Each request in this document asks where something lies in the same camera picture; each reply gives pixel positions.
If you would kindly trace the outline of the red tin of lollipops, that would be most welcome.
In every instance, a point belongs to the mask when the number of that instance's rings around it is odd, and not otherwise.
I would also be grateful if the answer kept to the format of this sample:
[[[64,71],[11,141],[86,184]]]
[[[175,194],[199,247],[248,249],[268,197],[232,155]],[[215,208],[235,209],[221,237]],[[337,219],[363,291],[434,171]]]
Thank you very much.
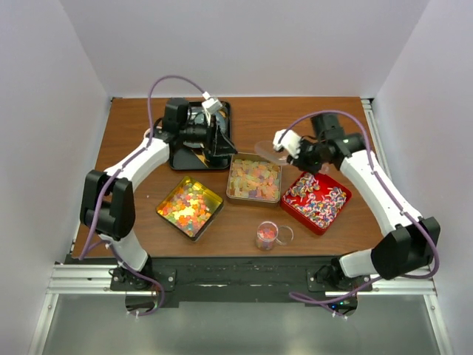
[[[352,192],[328,175],[302,173],[280,200],[284,211],[317,235],[334,223]]]

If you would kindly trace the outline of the silver tin of gummies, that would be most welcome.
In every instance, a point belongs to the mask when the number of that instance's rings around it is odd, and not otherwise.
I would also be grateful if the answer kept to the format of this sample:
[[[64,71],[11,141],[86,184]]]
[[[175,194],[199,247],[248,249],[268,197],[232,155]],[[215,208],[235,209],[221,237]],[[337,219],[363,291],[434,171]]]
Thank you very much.
[[[231,159],[226,196],[235,204],[275,207],[281,182],[281,166],[256,154],[239,153]]]

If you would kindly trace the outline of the clear plastic scoop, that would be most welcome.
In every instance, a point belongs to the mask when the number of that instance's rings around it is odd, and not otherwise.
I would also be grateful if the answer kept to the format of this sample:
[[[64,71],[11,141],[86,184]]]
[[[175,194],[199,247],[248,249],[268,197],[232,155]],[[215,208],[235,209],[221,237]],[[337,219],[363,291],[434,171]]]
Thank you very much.
[[[260,141],[254,146],[255,153],[260,157],[275,163],[278,166],[294,166],[301,172],[309,172],[313,175],[318,173],[327,175],[330,167],[326,163],[314,163],[301,158],[295,159],[285,148],[274,149],[271,141]]]

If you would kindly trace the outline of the gold tin of star candies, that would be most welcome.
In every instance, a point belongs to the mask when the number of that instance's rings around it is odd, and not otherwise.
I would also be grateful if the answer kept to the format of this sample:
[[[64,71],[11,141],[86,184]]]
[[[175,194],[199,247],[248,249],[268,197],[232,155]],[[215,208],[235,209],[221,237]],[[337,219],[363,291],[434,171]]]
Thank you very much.
[[[192,242],[197,242],[224,206],[223,199],[185,176],[156,207],[157,214]]]

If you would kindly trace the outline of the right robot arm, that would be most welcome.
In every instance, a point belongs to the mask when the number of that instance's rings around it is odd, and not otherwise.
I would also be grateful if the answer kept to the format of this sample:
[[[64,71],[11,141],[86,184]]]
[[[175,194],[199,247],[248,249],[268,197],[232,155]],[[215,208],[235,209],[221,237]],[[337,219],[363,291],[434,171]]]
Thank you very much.
[[[339,110],[322,110],[306,116],[315,137],[312,141],[291,127],[273,139],[275,149],[285,149],[287,161],[303,172],[316,173],[332,164],[358,190],[373,213],[381,241],[373,248],[339,257],[329,273],[332,287],[347,290],[356,277],[378,274],[385,280],[414,279],[418,268],[429,266],[433,277],[440,267],[436,248],[440,225],[434,217],[423,217],[395,188],[370,147],[365,128],[347,134],[338,121]]]

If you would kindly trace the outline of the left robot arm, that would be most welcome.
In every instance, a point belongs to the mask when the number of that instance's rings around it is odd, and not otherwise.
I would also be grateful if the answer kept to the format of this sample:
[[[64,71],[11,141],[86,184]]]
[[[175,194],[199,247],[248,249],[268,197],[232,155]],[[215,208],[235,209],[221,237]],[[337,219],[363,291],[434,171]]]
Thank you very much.
[[[136,149],[114,166],[93,169],[85,177],[80,222],[112,251],[119,275],[137,290],[158,282],[151,258],[134,232],[135,190],[187,143],[198,145],[210,162],[236,154],[230,135],[217,120],[222,108],[222,102],[208,93],[203,93],[198,112],[184,98],[168,99],[163,117],[149,119],[149,129]]]

